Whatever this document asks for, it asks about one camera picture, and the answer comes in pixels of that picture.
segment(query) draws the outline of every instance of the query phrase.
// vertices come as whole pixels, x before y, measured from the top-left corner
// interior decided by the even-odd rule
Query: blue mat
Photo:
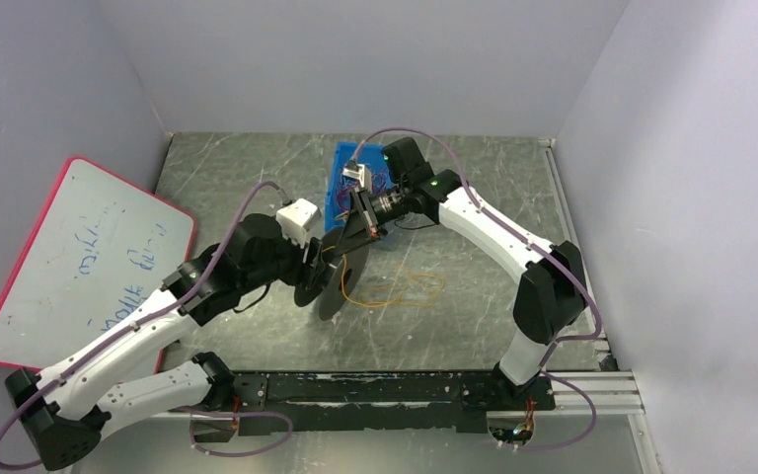
[[[327,187],[327,199],[324,201],[324,231],[329,232],[334,227],[344,226],[343,219],[337,219],[349,209],[350,198],[347,190],[356,186],[358,182],[346,178],[341,174],[344,164],[350,159],[357,143],[340,141],[336,146],[336,156],[333,158],[333,175],[330,176],[330,185]],[[366,165],[370,170],[373,181],[373,194],[381,193],[393,187],[385,156],[382,154],[382,145],[364,145],[358,157],[358,163]]]

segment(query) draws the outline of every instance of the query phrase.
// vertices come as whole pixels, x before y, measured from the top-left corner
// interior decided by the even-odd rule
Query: black disc
[[[328,249],[336,245],[342,232],[343,229],[341,227],[336,227],[328,232],[321,239],[324,244],[322,249]],[[315,310],[322,321],[332,319],[346,302],[346,298],[344,298],[341,291],[341,273],[344,273],[344,291],[346,291],[347,295],[353,294],[358,279],[361,277],[367,264],[368,254],[368,246],[365,245],[346,254],[346,259],[334,257],[326,260],[323,259],[322,255],[322,260],[327,267],[321,276],[323,289],[315,304]]]
[[[295,305],[297,305],[299,308],[306,306],[307,304],[315,301],[315,298],[317,298],[323,290],[324,286],[321,284],[320,278],[316,284],[310,287],[304,287],[302,284],[298,284],[295,286]]]

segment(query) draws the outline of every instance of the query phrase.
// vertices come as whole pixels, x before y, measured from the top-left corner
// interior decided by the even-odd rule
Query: red whiteboard frame
[[[25,258],[28,256],[28,252],[31,250],[32,246],[34,245],[34,242],[37,239],[37,235],[39,232],[39,229],[41,228],[42,223],[44,222],[44,219],[47,217],[47,212],[50,209],[50,205],[53,203],[53,199],[56,197],[56,193],[59,191],[59,187],[62,185],[62,181],[65,179],[65,176],[68,174],[68,169],[71,167],[71,163],[73,163],[76,160],[83,160],[93,166],[96,166],[97,168],[100,168],[101,170],[105,171],[106,173],[109,173],[110,175],[114,176],[115,178],[123,181],[124,183],[132,186],[133,188],[141,191],[142,193],[145,193],[146,195],[155,198],[164,204],[174,208],[175,210],[181,212],[182,214],[187,215],[190,218],[190,221],[192,221],[192,232],[190,233],[190,239],[188,241],[188,249],[185,251],[185,259],[190,256],[190,249],[193,245],[193,237],[195,236],[196,232],[196,222],[192,215],[190,215],[189,212],[185,211],[184,209],[181,209],[177,205],[167,201],[166,199],[163,199],[161,197],[157,197],[153,195],[152,193],[144,190],[143,188],[135,185],[128,179],[124,178],[123,176],[118,175],[117,173],[110,171],[104,166],[101,166],[97,163],[95,163],[92,160],[89,160],[88,158],[85,158],[83,156],[72,156],[67,161],[65,161],[65,164],[62,166],[62,169],[59,171],[59,176],[56,178],[56,181],[53,184],[53,188],[50,190],[50,194],[47,196],[47,199],[44,202],[44,206],[41,209],[41,212],[39,213],[39,216],[37,218],[36,223],[34,224],[33,229],[31,229],[31,235],[28,237],[27,242],[25,242],[25,246],[22,248],[22,252],[19,254],[19,259],[16,261],[16,265],[13,267],[13,269],[10,271],[10,276],[7,278],[7,284],[4,285],[4,289],[1,291],[0,294],[0,311],[2,306],[4,306],[4,301],[7,299],[7,295],[10,294],[10,290],[13,289],[13,283],[16,281],[16,277],[19,275],[19,271],[22,269],[22,265],[25,263]],[[164,351],[161,350],[158,353],[158,360],[155,364],[155,372],[157,373],[158,370],[161,368],[161,364],[164,362]],[[10,367],[10,368],[22,368],[23,365],[17,365],[10,362],[3,362],[0,360],[0,366],[3,367]],[[31,370],[39,371],[41,370],[41,367],[26,367]]]

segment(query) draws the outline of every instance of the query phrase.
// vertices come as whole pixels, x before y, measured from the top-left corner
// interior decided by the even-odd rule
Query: orange wire
[[[234,413],[240,413],[240,396],[234,395]],[[240,427],[240,419],[235,418],[231,422],[231,428],[234,430]]]
[[[334,249],[335,247],[336,247],[335,245],[327,247],[326,249],[322,250],[321,252],[322,253],[327,252],[329,250]],[[421,302],[418,302],[418,301],[405,301],[403,299],[403,295],[407,291],[407,288],[404,288],[404,289],[400,290],[400,292],[397,293],[397,295],[394,297],[394,299],[389,299],[389,300],[386,300],[386,301],[356,301],[353,298],[351,298],[349,294],[347,294],[347,290],[346,290],[346,286],[345,286],[345,281],[344,281],[344,277],[345,277],[346,272],[347,272],[347,255],[342,255],[341,256],[341,260],[342,260],[342,265],[341,265],[341,294],[344,296],[344,299],[346,299],[350,303],[353,303],[356,306],[361,306],[363,308],[384,308],[384,307],[389,306],[391,304],[400,304],[400,305],[403,305],[403,306],[431,307],[431,306],[434,306],[434,304],[436,304],[436,302],[433,301],[433,299],[436,297],[437,294],[439,294],[443,290],[443,288],[446,287],[446,278],[444,278],[442,276],[432,275],[432,274],[423,274],[423,273],[412,273],[412,272],[409,272],[407,269],[405,269],[405,267],[403,267],[402,270],[405,270],[406,273],[409,275],[408,276],[408,280],[415,282],[416,284],[418,284],[422,288],[425,288],[425,285],[422,283],[422,281],[420,281],[420,278],[433,278],[433,279],[436,279],[436,280],[440,281],[440,287],[437,288],[436,290],[434,290],[431,293],[431,298],[430,298],[430,299],[432,299],[431,301],[426,302],[426,303],[421,303]],[[391,284],[390,287],[393,288],[395,284],[396,284],[396,280],[394,281],[394,283]],[[375,286],[375,287],[372,287],[372,289],[380,289],[380,288],[386,288],[386,287],[388,287],[388,286]]]
[[[525,417],[525,428],[528,431],[533,430],[533,422],[536,418],[536,404],[533,402],[533,397],[527,399],[527,415]]]

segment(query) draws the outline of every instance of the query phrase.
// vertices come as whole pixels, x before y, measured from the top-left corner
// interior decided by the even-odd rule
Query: gray metal floor
[[[157,195],[189,211],[198,232],[198,254],[218,242],[248,190],[274,180],[296,198],[323,208],[338,141],[361,135],[282,133],[180,133],[170,147]],[[466,163],[471,184],[490,203],[531,232],[564,239],[562,210],[547,161],[536,139],[450,136]],[[435,171],[453,167],[438,146],[417,140]],[[273,213],[277,196],[265,191],[250,212]],[[425,224],[414,220],[410,226]],[[317,235],[323,233],[318,225]],[[297,308],[292,288],[272,286],[267,299],[243,314],[224,313],[191,339],[171,348],[165,367],[200,351],[215,351],[233,369],[384,370],[491,368],[515,332],[516,288],[501,267],[454,232],[432,227],[393,229],[371,247],[359,287],[393,281],[411,272],[444,277],[432,307],[383,309],[345,306],[334,322],[322,322],[312,305]],[[423,295],[413,295],[414,299]],[[244,301],[252,301],[250,295]],[[567,329],[589,331],[585,315]],[[553,370],[597,369],[590,343],[567,343],[548,363]]]

